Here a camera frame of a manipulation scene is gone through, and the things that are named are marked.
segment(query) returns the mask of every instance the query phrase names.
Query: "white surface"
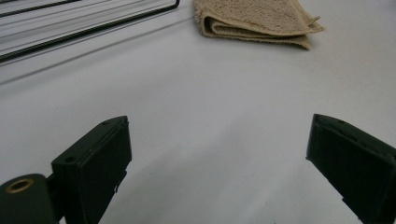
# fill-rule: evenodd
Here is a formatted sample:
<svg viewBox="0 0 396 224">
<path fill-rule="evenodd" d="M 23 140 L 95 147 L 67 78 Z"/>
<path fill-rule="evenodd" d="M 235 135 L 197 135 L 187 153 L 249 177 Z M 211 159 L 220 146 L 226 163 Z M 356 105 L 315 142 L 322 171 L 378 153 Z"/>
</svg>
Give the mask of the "white surface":
<svg viewBox="0 0 396 224">
<path fill-rule="evenodd" d="M 396 147 L 396 2 L 301 3 L 327 27 L 311 51 L 202 37 L 182 1 L 0 65 L 0 181 L 49 175 L 97 123 L 127 115 L 134 158 L 101 223 L 360 223 L 306 144 L 319 113 Z"/>
</svg>

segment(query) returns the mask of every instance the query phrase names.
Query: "brown towel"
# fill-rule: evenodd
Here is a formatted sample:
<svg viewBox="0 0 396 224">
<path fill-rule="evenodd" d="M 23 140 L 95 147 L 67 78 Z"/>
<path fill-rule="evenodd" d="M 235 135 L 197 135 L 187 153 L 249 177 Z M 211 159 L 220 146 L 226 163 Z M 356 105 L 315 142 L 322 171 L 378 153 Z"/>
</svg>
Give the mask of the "brown towel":
<svg viewBox="0 0 396 224">
<path fill-rule="evenodd" d="M 298 0 L 193 0 L 203 35 L 310 49 L 306 34 L 322 31 Z"/>
</svg>

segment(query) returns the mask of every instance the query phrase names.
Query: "table surface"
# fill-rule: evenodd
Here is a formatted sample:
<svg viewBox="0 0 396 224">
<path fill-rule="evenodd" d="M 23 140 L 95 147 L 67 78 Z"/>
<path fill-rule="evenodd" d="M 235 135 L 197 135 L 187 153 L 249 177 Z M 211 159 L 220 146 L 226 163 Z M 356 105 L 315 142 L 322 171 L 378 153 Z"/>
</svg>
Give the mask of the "table surface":
<svg viewBox="0 0 396 224">
<path fill-rule="evenodd" d="M 50 175 L 126 115 L 134 158 L 101 223 L 361 223 L 305 152 L 315 113 L 396 147 L 396 1 L 301 4 L 327 28 L 310 51 L 203 37 L 182 1 L 0 64 L 0 181 Z"/>
</svg>

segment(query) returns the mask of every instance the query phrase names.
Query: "beige cloth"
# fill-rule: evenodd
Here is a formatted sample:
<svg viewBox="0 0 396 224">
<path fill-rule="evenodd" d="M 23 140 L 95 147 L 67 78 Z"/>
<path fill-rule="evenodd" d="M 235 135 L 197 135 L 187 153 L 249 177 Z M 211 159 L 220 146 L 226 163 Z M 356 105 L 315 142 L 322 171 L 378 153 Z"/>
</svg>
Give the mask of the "beige cloth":
<svg viewBox="0 0 396 224">
<path fill-rule="evenodd" d="M 296 44 L 310 49 L 307 34 L 324 30 L 298 0 L 193 0 L 201 33 L 211 37 Z"/>
</svg>

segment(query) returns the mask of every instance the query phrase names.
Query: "round hole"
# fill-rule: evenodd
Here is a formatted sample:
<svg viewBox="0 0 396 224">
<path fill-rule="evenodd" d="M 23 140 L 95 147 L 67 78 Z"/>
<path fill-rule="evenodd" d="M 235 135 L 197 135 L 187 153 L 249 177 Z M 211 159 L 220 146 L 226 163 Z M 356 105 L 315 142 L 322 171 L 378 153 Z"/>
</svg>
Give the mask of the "round hole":
<svg viewBox="0 0 396 224">
<path fill-rule="evenodd" d="M 66 159 L 65 159 L 65 161 L 66 162 L 72 162 L 72 161 L 74 161 L 76 158 L 74 158 L 74 157 L 67 157 Z"/>
<path fill-rule="evenodd" d="M 22 179 L 15 181 L 14 183 L 8 185 L 6 188 L 7 193 L 18 193 L 23 190 L 29 189 L 33 185 L 33 179 Z"/>
</svg>

